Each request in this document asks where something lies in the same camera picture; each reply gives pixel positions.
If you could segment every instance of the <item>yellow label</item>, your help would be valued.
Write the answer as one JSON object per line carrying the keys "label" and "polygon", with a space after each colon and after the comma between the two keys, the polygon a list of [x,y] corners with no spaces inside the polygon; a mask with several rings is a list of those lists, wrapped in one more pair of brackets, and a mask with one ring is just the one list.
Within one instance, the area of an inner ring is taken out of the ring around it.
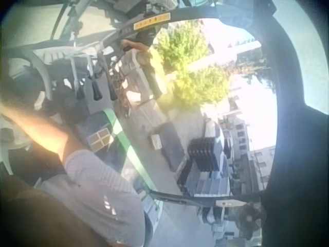
{"label": "yellow label", "polygon": [[165,22],[170,20],[170,13],[160,14],[156,15],[154,17],[147,18],[145,20],[142,20],[140,22],[136,22],[134,24],[134,30],[141,29],[159,22]]}

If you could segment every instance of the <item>green stripe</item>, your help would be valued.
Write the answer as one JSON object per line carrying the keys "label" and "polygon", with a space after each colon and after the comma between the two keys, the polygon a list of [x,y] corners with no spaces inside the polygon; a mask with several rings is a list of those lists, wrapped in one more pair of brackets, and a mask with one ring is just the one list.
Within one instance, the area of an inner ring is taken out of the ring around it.
{"label": "green stripe", "polygon": [[138,171],[139,175],[143,178],[149,189],[158,191],[154,183],[152,182],[149,174],[146,172],[145,168],[140,162],[135,150],[130,144],[130,141],[128,140],[127,136],[123,132],[122,126],[119,120],[117,119],[117,116],[115,115],[114,111],[112,109],[105,109],[103,112],[106,114],[107,118],[109,119],[111,125],[113,126],[113,133],[116,134],[117,137],[119,138],[121,144],[123,145],[123,148],[127,153],[127,157],[132,162],[135,169]]}

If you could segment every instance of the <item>steering wheel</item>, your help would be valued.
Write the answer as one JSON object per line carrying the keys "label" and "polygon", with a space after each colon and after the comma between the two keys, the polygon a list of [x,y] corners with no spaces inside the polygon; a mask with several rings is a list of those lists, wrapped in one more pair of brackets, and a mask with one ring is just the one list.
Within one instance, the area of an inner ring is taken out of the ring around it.
{"label": "steering wheel", "polygon": [[[46,65],[30,49],[22,49],[19,54],[9,56],[9,58],[22,58],[29,61],[39,72],[45,85],[45,96],[52,100],[51,81]],[[5,150],[19,149],[27,147],[32,143],[32,139],[14,122],[0,116],[1,128],[1,148]]]}

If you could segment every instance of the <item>concrete ground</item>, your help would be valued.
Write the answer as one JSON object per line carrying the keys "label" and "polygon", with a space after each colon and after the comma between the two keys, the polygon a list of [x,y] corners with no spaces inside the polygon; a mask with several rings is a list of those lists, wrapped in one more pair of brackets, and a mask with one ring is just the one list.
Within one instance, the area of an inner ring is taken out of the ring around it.
{"label": "concrete ground", "polygon": [[[60,5],[56,5],[29,10],[17,8],[16,14],[9,16],[9,19],[13,20],[11,24],[3,28],[2,39],[6,38],[3,44],[17,46],[48,40],[60,7]],[[116,15],[116,13],[112,13],[115,18],[112,18],[112,23],[109,24],[109,19],[105,18],[104,11],[90,7],[82,16],[84,27],[80,34],[88,35],[114,30],[120,24],[118,19],[121,19]],[[148,132],[143,128],[143,124],[138,125],[140,127],[137,128],[135,123],[129,119],[122,119],[121,124],[156,187],[160,191],[179,195],[176,174],[169,170],[168,163],[160,151],[151,148],[147,140]],[[185,147],[190,139],[202,134],[203,122],[198,113],[181,114],[174,120],[174,124]],[[214,240],[210,226],[199,222],[196,210],[197,208],[194,207],[165,203],[151,247],[213,247]]]}

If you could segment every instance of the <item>gray shirt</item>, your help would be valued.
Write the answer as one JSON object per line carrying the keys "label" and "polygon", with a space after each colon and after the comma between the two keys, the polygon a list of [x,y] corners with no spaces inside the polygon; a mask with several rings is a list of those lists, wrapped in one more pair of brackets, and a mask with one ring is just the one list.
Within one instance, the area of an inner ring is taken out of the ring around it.
{"label": "gray shirt", "polygon": [[38,189],[61,201],[109,243],[143,246],[144,211],[127,180],[88,150],[72,153],[64,168],[67,175],[56,175]]}

